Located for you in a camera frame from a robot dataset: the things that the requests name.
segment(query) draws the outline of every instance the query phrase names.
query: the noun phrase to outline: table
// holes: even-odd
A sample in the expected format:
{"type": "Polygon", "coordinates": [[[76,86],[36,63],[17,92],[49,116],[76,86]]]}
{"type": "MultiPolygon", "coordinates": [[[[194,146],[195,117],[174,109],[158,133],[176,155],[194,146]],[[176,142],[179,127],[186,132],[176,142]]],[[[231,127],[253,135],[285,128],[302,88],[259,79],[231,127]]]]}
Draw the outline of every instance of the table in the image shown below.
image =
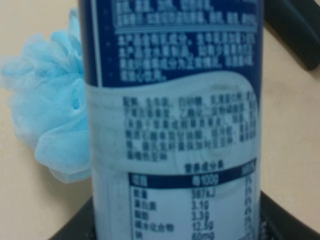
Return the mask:
{"type": "MultiPolygon", "coordinates": [[[[66,28],[72,6],[75,0],[1,1],[0,56],[18,54],[34,33],[66,28]]],[[[262,190],[320,232],[320,70],[305,71],[271,29],[263,66],[262,190]]],[[[65,185],[36,163],[14,135],[9,96],[0,89],[0,239],[45,240],[89,199],[91,183],[65,185]]]]}

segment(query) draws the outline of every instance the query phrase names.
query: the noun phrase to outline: nutrition facts table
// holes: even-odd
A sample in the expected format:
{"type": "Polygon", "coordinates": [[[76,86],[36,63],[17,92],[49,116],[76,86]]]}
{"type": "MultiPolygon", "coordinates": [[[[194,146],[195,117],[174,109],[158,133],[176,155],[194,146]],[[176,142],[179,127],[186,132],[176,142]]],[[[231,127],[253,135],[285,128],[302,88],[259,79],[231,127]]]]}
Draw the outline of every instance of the nutrition facts table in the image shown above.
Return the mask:
{"type": "Polygon", "coordinates": [[[255,169],[254,159],[208,174],[129,174],[132,240],[253,240],[251,174],[255,169]],[[242,184],[221,201],[220,185],[234,180],[242,184]],[[228,224],[231,219],[244,226],[228,224]]]}

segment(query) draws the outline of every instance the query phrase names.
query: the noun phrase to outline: can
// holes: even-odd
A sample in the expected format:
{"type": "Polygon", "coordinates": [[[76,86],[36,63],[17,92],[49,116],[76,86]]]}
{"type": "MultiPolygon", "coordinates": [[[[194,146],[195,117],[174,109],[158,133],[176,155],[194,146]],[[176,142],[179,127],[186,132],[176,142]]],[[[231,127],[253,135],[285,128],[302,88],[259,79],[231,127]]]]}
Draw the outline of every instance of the can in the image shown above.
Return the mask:
{"type": "Polygon", "coordinates": [[[262,0],[79,0],[99,240],[257,240],[262,0]]]}

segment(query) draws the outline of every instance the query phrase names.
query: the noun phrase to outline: white label section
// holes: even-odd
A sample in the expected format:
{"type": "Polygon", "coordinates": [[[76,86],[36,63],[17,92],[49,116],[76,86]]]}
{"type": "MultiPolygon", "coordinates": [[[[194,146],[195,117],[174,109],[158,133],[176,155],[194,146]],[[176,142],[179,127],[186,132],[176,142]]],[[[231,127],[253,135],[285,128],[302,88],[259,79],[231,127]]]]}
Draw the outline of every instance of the white label section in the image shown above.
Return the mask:
{"type": "Polygon", "coordinates": [[[209,72],[140,87],[88,86],[87,98],[93,165],[102,169],[198,174],[258,156],[258,102],[240,74],[209,72]]]}

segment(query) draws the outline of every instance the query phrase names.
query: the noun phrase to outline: blue can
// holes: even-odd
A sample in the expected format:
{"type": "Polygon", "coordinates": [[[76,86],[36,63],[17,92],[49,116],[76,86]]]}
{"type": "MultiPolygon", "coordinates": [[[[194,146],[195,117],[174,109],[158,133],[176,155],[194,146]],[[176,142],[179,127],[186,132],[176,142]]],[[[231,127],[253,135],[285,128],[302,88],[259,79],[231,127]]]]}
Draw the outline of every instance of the blue can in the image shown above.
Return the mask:
{"type": "Polygon", "coordinates": [[[79,0],[99,240],[257,240],[262,0],[79,0]]]}

